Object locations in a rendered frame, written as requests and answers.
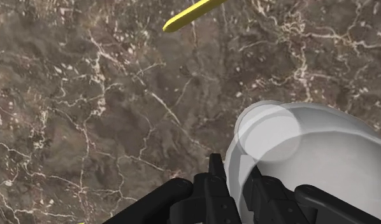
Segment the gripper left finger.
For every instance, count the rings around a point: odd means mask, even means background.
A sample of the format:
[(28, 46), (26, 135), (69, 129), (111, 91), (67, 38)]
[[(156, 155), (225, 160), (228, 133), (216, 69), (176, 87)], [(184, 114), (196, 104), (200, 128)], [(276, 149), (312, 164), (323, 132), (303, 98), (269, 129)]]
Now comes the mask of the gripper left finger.
[(103, 224), (241, 224), (220, 154), (194, 181), (173, 178)]

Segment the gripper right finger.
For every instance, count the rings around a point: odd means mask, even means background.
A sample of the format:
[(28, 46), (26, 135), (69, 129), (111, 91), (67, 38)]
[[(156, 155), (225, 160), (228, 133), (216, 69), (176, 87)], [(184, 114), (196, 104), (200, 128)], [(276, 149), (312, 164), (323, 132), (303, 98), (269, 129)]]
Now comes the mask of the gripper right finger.
[(381, 224), (381, 220), (312, 185), (287, 189), (252, 169), (243, 187), (254, 224)]

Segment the clear glass bowl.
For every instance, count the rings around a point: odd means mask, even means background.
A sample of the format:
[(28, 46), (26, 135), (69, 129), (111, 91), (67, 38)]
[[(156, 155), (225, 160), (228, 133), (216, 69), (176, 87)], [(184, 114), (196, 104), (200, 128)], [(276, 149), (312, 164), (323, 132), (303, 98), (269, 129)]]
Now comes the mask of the clear glass bowl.
[(316, 186), (381, 219), (381, 136), (338, 109), (260, 101), (240, 114), (224, 169), (243, 224), (252, 224), (242, 191), (254, 167), (290, 190)]

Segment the yellow stick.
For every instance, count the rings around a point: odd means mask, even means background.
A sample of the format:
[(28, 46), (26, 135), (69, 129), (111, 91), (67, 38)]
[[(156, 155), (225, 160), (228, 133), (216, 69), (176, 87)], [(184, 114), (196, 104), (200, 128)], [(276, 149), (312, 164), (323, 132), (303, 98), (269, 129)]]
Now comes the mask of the yellow stick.
[(164, 32), (175, 32), (203, 16), (227, 0), (199, 0), (192, 6), (170, 18), (163, 26)]

